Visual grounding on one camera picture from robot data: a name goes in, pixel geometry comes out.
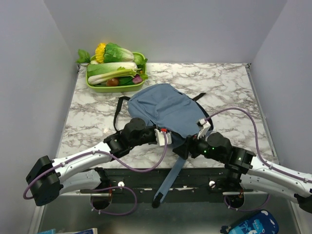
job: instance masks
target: white wall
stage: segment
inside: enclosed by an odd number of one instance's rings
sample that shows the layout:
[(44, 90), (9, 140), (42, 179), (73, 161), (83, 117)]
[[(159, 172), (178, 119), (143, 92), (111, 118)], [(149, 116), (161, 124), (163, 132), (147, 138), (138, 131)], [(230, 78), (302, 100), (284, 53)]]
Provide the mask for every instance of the white wall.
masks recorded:
[(0, 7), (0, 234), (25, 234), (36, 160), (55, 156), (75, 83), (73, 57), (42, 0)]
[(286, 0), (45, 0), (73, 55), (99, 42), (153, 62), (251, 62)]
[(312, 173), (311, 11), (311, 0), (288, 0), (251, 65), (281, 164), (306, 173)]

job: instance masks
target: gray floor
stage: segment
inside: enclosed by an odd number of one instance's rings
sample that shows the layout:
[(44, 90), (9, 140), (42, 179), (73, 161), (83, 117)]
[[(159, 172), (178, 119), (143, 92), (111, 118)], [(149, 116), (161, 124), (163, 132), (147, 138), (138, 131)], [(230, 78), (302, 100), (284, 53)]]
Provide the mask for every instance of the gray floor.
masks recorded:
[[(244, 208), (261, 205), (265, 195), (249, 195)], [(238, 220), (246, 213), (228, 210), (223, 203), (164, 203), (158, 209), (139, 204), (128, 216), (110, 216), (91, 212), (89, 196), (60, 196), (48, 204), (43, 213), (40, 231), (56, 228), (57, 232), (98, 228), (98, 234), (217, 234), (222, 225)], [(112, 204), (111, 212), (124, 212), (132, 204)], [(290, 203), (272, 197), (264, 208), (280, 226), (279, 234), (299, 234)]]

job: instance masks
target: green plastic basket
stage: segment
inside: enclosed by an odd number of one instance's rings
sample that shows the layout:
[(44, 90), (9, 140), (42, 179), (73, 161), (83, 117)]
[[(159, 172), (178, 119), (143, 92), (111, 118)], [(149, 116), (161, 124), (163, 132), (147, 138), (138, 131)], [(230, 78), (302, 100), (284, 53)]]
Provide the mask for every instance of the green plastic basket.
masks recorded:
[[(138, 52), (133, 52), (133, 54), (140, 55), (145, 59), (145, 56)], [(143, 67), (143, 73), (146, 73), (146, 64)], [(89, 86), (90, 89), (93, 89), (97, 93), (122, 93), (122, 92), (132, 92), (132, 91), (138, 91), (142, 88), (145, 81), (142, 81), (140, 84), (133, 84), (133, 85), (125, 85), (125, 86), (113, 86), (113, 87), (97, 87), (90, 85), (88, 83), (88, 73), (86, 72), (86, 83)]]

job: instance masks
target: sunflower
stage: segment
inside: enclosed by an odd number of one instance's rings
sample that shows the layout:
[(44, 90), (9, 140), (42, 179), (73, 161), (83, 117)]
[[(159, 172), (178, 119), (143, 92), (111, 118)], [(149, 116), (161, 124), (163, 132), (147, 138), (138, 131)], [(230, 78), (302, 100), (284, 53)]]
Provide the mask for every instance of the sunflower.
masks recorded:
[(100, 43), (96, 48), (96, 60), (98, 63), (104, 62), (104, 52), (106, 44)]

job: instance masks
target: white marble surface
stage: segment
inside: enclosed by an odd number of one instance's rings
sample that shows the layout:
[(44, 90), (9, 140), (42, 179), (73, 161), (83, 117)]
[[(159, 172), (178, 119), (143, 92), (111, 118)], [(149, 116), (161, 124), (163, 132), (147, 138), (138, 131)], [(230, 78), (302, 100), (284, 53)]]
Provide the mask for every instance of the white marble surface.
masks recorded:
[[(81, 68), (61, 140), (58, 157), (65, 157), (92, 147), (113, 134), (113, 117), (118, 97), (134, 93), (99, 94), (85, 84), (85, 68)], [(144, 87), (158, 83), (170, 83), (189, 97), (207, 92), (198, 102), (212, 114), (226, 107), (248, 110), (258, 127), (259, 146), (265, 159), (277, 162), (273, 157), (262, 124), (251, 84), (243, 64), (169, 64), (149, 63), (149, 79)], [(127, 104), (117, 119), (117, 128), (130, 121)], [(232, 145), (255, 152), (254, 129), (249, 118), (239, 111), (229, 111), (213, 117), (214, 130), (231, 140)], [(135, 147), (122, 160), (135, 168), (152, 167), (160, 158), (162, 148), (156, 145)], [(171, 168), (177, 156), (170, 150), (159, 168)], [(102, 164), (104, 168), (123, 168), (118, 162)], [(188, 159), (185, 167), (222, 167), (221, 163), (199, 156)]]

